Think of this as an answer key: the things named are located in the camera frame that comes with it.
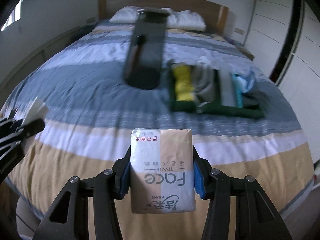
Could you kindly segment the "wooden nightstand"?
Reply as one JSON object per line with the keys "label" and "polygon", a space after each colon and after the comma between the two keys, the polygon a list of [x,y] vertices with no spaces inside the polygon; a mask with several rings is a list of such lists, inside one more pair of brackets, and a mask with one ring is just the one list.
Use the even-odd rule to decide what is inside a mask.
{"label": "wooden nightstand", "polygon": [[242,44],[236,44],[235,47],[251,61],[254,60],[254,55],[245,46]]}

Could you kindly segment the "white wardrobe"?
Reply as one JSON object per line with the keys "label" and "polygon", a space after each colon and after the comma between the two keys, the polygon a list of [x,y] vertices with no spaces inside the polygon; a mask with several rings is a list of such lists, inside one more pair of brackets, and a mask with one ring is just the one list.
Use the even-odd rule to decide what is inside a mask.
{"label": "white wardrobe", "polygon": [[319,162],[319,0],[255,0],[245,46],[290,103]]}

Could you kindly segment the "grey blue-edged cloth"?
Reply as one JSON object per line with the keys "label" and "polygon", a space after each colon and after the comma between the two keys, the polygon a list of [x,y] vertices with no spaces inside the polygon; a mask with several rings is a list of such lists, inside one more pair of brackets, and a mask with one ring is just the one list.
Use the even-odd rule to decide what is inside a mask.
{"label": "grey blue-edged cloth", "polygon": [[246,75],[234,74],[233,82],[237,106],[246,109],[258,108],[259,103],[254,94],[256,78],[253,70],[250,70]]}

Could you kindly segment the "yellow towel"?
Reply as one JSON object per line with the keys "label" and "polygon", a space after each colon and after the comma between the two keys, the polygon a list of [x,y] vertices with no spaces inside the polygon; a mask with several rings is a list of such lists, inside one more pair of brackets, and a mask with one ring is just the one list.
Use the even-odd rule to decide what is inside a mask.
{"label": "yellow towel", "polygon": [[183,63],[172,65],[172,73],[176,80],[175,93],[177,101],[193,101],[193,84],[191,80],[191,66]]}

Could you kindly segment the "wooden headboard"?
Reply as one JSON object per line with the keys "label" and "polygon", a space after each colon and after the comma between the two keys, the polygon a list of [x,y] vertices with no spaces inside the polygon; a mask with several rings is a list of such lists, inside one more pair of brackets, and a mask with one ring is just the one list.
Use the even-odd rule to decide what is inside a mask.
{"label": "wooden headboard", "polygon": [[111,18],[121,8],[133,5],[196,12],[203,17],[206,31],[219,35],[224,33],[229,12],[228,7],[207,0],[99,0],[98,20]]}

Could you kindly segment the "white pillow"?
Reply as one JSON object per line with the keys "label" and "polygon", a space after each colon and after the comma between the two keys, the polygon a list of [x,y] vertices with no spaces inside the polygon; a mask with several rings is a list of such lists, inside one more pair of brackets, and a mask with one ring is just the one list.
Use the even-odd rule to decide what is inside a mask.
{"label": "white pillow", "polygon": [[109,20],[111,23],[135,24],[144,20],[150,23],[165,23],[169,29],[205,31],[203,17],[190,10],[174,11],[171,8],[143,8],[136,6],[123,7]]}

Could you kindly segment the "dark green tray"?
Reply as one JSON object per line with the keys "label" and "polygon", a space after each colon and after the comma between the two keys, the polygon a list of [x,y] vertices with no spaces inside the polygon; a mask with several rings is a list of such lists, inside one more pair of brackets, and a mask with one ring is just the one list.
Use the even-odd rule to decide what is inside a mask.
{"label": "dark green tray", "polygon": [[[170,97],[170,109],[175,112],[196,113],[195,103],[193,101],[177,101],[176,100],[176,93],[175,93],[176,80],[175,80],[174,75],[172,73],[172,65],[173,64],[177,64],[177,63],[169,63],[168,64],[168,91],[169,91],[169,97]],[[263,114],[263,111],[260,107],[260,104],[258,105],[258,108],[256,108],[256,109],[227,107],[227,106],[221,105],[219,76],[218,76],[218,70],[220,70],[221,68],[228,68],[231,70],[232,73],[236,74],[235,72],[233,72],[232,68],[229,65],[224,65],[224,66],[221,66],[218,68],[214,68],[216,70],[215,85],[216,85],[216,89],[217,89],[217,99],[214,102],[213,115],[236,116],[236,117],[250,118],[250,119],[263,118],[264,114]]]}

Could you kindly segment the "window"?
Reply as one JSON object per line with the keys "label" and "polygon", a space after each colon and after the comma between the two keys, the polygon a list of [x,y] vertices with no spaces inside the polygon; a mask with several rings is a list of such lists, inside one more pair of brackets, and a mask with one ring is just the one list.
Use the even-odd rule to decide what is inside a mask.
{"label": "window", "polygon": [[23,0],[20,0],[16,7],[13,9],[11,12],[10,16],[6,20],[5,24],[2,26],[1,31],[3,31],[6,27],[11,25],[12,23],[16,22],[21,18],[21,5],[22,5]]}

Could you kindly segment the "wall socket plate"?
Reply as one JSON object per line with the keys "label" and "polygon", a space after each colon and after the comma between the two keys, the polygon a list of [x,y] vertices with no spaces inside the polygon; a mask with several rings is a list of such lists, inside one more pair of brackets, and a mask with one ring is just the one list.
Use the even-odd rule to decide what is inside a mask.
{"label": "wall socket plate", "polygon": [[235,28],[234,32],[237,33],[237,34],[240,34],[240,35],[244,34],[244,31],[242,29],[239,29],[239,28]]}
{"label": "wall socket plate", "polygon": [[95,17],[87,18],[87,19],[86,19],[86,23],[87,23],[87,24],[94,23],[94,22],[95,22]]}

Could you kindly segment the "clear plastic packet teal strip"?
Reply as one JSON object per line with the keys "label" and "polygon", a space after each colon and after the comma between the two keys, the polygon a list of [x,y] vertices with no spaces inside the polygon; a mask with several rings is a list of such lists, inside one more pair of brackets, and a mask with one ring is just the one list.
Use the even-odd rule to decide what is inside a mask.
{"label": "clear plastic packet teal strip", "polygon": [[243,107],[242,92],[236,75],[228,68],[218,70],[221,105],[227,107]]}

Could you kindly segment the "grey fabric pouch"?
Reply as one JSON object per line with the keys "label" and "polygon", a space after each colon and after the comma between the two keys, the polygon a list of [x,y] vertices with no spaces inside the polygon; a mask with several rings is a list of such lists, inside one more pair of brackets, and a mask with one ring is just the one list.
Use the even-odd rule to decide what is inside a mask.
{"label": "grey fabric pouch", "polygon": [[214,102],[217,99],[215,85],[216,70],[211,67],[193,66],[191,71],[191,92],[196,113],[213,114]]}

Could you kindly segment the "white dotted cloth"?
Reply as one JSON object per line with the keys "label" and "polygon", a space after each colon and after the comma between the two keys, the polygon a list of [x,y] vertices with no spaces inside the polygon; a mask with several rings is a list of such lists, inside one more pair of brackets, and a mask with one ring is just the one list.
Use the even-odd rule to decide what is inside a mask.
{"label": "white dotted cloth", "polygon": [[33,101],[28,103],[22,125],[27,125],[37,119],[44,120],[48,112],[49,108],[46,106],[45,102],[39,97],[36,97]]}

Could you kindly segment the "left wall socket plate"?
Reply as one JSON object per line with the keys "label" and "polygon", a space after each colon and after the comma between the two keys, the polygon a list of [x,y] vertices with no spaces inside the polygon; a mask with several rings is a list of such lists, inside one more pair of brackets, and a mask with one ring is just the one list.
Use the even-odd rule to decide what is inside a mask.
{"label": "left wall socket plate", "polygon": [[86,19],[86,23],[87,23],[87,24],[94,23],[94,22],[95,22],[95,17],[87,18],[87,19]]}

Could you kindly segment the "striped blue beige duvet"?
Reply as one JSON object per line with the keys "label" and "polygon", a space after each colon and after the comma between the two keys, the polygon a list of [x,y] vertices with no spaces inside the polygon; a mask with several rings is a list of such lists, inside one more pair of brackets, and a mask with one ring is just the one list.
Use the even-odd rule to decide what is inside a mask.
{"label": "striped blue beige duvet", "polygon": [[154,90],[128,86],[123,65],[133,26],[103,25],[51,57],[9,95],[1,116],[43,100],[46,126],[5,179],[39,218],[72,176],[96,176],[122,158],[134,128],[191,129],[199,155],[231,177],[254,176],[283,218],[306,200],[313,163],[298,119],[278,87],[227,42],[170,30],[164,61],[255,74],[259,120],[172,112],[167,77]]}

